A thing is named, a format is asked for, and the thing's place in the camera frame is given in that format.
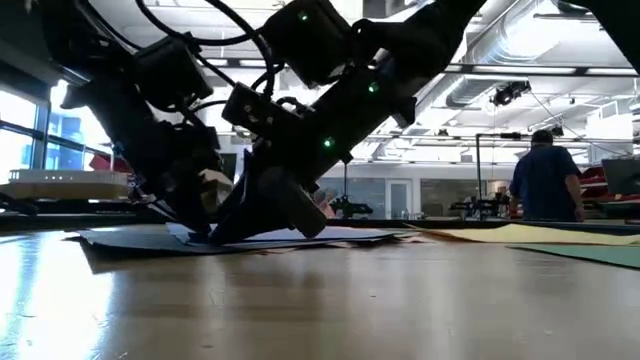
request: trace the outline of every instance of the door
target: door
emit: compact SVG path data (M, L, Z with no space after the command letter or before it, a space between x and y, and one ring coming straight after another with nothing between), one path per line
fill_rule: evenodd
M409 219L413 209L411 203L411 180L387 180L387 219Z

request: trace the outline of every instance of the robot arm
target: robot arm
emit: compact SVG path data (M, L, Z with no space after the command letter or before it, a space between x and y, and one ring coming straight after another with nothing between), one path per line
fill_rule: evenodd
M615 18L637 14L633 10L640 2L611 0L607 3L620 6L609 10L602 1L575 1L594 10L638 68L635 40L627 39L634 32L624 31ZM204 125L188 111L190 103L211 93L193 59L197 46L185 40L188 34L168 36L132 55L87 20L74 1L40 0L54 59L89 75L67 105L88 105L136 172L141 191L156 195L172 217L216 243L284 227L317 235L326 218L309 197L316 181L338 161L348 163L351 149L390 116L402 127L415 121L414 94L445 69L484 2L437 0L403 23L362 20L353 26L329 0L293 0L275 13L259 32L275 58L307 86L333 85L312 105L298 103L294 111L283 107L284 101L235 85L223 118L249 129L256 140L209 233L199 174L216 170L218 156L215 141L203 135ZM172 72L180 78L167 76ZM147 102L180 111L188 122L182 127L158 122Z

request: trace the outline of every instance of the blue shirt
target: blue shirt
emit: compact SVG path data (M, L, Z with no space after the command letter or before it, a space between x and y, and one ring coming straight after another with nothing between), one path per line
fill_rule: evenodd
M576 221L576 204L565 183L569 175L580 170L563 147L537 146L520 159L509 190L522 200L524 219Z

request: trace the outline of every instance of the workbench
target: workbench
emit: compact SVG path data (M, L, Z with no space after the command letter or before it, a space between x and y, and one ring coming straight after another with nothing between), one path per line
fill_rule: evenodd
M67 236L0 237L0 358L640 354L640 274L624 268L473 243L138 258Z

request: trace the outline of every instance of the yellow paper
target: yellow paper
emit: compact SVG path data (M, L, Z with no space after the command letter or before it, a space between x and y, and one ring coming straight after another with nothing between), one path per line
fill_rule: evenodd
M420 230L426 233L452 237L459 240L479 241L487 243L549 243L591 245L640 244L640 235L614 236L517 224L509 224L498 229Z

